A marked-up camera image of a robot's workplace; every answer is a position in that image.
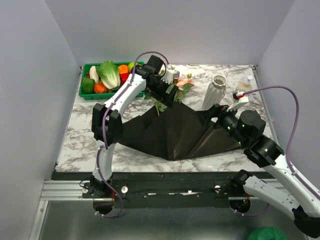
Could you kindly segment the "black wrapping paper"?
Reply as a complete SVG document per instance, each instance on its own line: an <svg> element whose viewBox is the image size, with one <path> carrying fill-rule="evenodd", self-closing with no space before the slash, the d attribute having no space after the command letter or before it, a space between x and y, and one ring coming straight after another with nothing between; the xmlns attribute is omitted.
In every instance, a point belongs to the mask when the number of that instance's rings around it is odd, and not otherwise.
<svg viewBox="0 0 320 240"><path fill-rule="evenodd" d="M175 103L162 113L152 107L124 123L119 144L167 161L239 149L223 129L214 128L213 121L202 125L197 113L183 103Z"/></svg>

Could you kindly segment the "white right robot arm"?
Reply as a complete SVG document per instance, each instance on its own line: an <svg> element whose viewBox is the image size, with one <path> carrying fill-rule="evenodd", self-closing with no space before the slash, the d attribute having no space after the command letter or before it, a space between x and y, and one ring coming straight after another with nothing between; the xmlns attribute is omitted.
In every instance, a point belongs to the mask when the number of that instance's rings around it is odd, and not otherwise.
<svg viewBox="0 0 320 240"><path fill-rule="evenodd" d="M223 129L243 149L246 157L271 174L286 189L283 192L253 174L240 170L230 181L230 191L241 196L253 195L285 213L295 226L311 238L320 236L320 190L288 161L284 150L263 134L266 122L255 110L245 110L236 117L228 105L215 104L196 112L206 126L216 118L214 128Z"/></svg>

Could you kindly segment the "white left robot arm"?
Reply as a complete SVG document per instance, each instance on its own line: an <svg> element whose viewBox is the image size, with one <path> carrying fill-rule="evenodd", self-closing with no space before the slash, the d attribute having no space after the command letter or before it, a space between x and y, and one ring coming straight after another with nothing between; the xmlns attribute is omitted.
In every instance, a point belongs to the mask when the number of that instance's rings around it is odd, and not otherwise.
<svg viewBox="0 0 320 240"><path fill-rule="evenodd" d="M172 107L178 87L168 91L170 84L160 75L162 67L167 71L170 63L161 53L150 51L147 63L135 63L128 80L104 104L95 104L92 110L91 131L94 139L100 143L97 149L95 169L89 178L93 191L101 198L116 193L108 183L112 177L112 160L116 143L124 132L122 116L128 105L143 90L167 107Z"/></svg>

